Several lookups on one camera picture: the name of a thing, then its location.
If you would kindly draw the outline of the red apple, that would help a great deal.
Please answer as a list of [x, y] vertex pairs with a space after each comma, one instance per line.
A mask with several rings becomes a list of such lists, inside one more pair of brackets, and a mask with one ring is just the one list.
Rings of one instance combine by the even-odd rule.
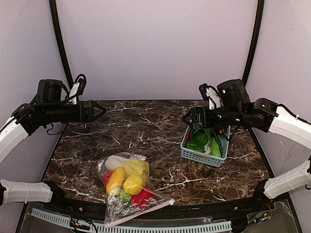
[[103, 177], [103, 183], [104, 186], [106, 186], [111, 178], [112, 172], [107, 172], [105, 173], [104, 177]]

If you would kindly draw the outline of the yellow white napa cabbage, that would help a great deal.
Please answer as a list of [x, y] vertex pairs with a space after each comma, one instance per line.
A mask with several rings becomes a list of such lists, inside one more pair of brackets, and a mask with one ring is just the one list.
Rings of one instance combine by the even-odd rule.
[[104, 165], [109, 171], [113, 171], [118, 167], [123, 167], [127, 178], [131, 175], [140, 175], [145, 183], [149, 180], [149, 163], [144, 160], [111, 155], [106, 159]]

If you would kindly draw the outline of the orange yellow mango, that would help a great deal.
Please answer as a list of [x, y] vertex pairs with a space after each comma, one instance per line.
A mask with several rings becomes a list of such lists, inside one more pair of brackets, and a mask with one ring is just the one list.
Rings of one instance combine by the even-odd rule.
[[123, 167], [117, 167], [113, 170], [109, 181], [106, 184], [106, 191], [109, 195], [115, 195], [120, 190], [125, 181], [125, 170]]

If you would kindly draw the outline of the clear zip top bag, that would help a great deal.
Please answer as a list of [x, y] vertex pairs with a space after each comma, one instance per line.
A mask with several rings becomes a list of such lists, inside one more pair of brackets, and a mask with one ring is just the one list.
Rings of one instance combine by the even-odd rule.
[[105, 227], [120, 225], [175, 203], [151, 183], [146, 156], [116, 153], [98, 161], [97, 172], [105, 187]]

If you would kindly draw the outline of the yellow lemon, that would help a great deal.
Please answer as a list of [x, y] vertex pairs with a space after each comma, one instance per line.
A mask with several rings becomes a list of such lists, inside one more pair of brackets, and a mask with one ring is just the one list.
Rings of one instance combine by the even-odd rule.
[[123, 184], [123, 189], [125, 193], [132, 196], [137, 195], [141, 192], [144, 187], [144, 179], [140, 175], [131, 175], [129, 176]]

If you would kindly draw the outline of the green apple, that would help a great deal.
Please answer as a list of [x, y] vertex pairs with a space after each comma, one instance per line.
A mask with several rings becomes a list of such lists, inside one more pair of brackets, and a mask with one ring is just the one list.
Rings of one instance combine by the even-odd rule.
[[130, 202], [132, 199], [132, 196], [130, 194], [125, 193], [123, 189], [120, 189], [117, 193], [117, 197], [122, 202]]

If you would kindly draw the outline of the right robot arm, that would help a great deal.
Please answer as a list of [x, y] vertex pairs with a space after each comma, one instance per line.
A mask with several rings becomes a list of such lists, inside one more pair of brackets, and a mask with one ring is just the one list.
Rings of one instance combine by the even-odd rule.
[[[213, 87], [199, 86], [204, 100], [210, 100], [214, 108], [193, 107], [182, 120], [190, 128], [211, 128], [215, 126], [241, 126], [256, 128], [266, 133], [286, 137], [306, 148], [311, 147], [311, 123], [291, 112], [285, 105], [260, 98], [251, 102], [240, 79], [233, 79]], [[253, 194], [256, 199], [272, 200], [284, 193], [302, 186], [310, 189], [311, 160], [298, 167], [258, 183]]]

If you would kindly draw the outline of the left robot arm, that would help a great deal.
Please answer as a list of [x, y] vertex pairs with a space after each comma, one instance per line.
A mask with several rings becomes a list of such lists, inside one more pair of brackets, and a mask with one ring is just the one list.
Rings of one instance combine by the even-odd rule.
[[[106, 108], [93, 100], [80, 101], [86, 77], [79, 75], [71, 90], [59, 80], [44, 79], [30, 103], [20, 105], [0, 129], [0, 160], [40, 127], [54, 123], [89, 123], [106, 113]], [[0, 203], [43, 202], [60, 200], [64, 191], [55, 182], [39, 183], [0, 181]]]

